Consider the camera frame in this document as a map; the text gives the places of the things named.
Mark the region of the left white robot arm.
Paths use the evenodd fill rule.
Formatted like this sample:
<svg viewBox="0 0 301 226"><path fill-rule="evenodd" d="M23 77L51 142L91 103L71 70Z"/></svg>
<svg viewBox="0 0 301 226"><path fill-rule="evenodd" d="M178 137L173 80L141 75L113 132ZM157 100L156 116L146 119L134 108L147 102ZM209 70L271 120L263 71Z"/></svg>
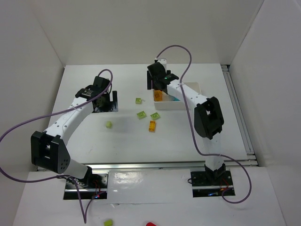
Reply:
<svg viewBox="0 0 301 226"><path fill-rule="evenodd" d="M67 150L72 134L84 119L100 108L103 97L108 95L109 79L96 76L92 85L80 89L60 118L43 132L35 131L31 136L32 164L57 174L66 174L83 179L91 173L88 166L73 160Z"/></svg>

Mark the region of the orange printed lego brick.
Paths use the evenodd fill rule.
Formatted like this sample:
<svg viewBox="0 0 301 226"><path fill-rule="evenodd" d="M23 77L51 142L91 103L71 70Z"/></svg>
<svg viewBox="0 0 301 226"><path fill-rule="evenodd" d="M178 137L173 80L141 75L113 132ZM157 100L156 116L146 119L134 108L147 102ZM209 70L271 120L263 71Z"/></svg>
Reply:
<svg viewBox="0 0 301 226"><path fill-rule="evenodd" d="M155 102L161 102L161 101L163 101L162 91L160 91L160 90L154 90L153 94L154 94L154 101Z"/></svg>

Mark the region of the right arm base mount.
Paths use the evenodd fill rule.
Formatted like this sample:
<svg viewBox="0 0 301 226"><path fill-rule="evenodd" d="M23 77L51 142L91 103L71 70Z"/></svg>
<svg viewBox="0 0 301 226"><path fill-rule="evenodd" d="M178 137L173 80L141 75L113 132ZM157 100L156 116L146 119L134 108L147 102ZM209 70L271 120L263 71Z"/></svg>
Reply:
<svg viewBox="0 0 301 226"><path fill-rule="evenodd" d="M218 179L210 180L204 168L191 169L187 182L192 187L193 198L219 197L223 192L224 196L235 196L232 175L229 170L226 170Z"/></svg>

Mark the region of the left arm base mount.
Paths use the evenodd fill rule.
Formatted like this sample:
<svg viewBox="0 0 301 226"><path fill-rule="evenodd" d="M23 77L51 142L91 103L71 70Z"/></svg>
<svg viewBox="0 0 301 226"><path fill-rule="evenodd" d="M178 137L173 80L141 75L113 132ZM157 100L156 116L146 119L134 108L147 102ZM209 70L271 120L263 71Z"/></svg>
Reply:
<svg viewBox="0 0 301 226"><path fill-rule="evenodd" d="M108 185L108 173L98 174L98 178L94 179L92 184L85 185L75 179L75 182L78 184L79 194L82 200L90 200L95 198L96 200L105 200L107 199L107 185ZM68 179L65 183L64 189L64 200L78 200L77 189L74 182L71 179Z"/></svg>

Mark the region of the yellow lego long brick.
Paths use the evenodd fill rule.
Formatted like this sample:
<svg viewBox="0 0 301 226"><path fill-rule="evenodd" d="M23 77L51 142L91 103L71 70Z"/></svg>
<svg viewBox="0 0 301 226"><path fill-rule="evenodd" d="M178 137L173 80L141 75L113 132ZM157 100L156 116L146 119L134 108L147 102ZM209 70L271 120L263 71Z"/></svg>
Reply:
<svg viewBox="0 0 301 226"><path fill-rule="evenodd" d="M149 132L155 132L156 130L156 122L155 121L150 121L149 123Z"/></svg>

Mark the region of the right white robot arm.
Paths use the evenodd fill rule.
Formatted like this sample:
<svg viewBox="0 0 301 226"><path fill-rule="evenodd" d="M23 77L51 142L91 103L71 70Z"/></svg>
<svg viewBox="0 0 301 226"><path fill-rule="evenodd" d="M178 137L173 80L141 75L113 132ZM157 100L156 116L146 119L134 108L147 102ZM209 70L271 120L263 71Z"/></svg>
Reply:
<svg viewBox="0 0 301 226"><path fill-rule="evenodd" d="M225 172L221 154L220 133L224 124L220 103L208 98L168 72L160 61L147 66L148 78L154 88L179 99L185 104L192 139L197 152L205 158L205 171L217 178Z"/></svg>

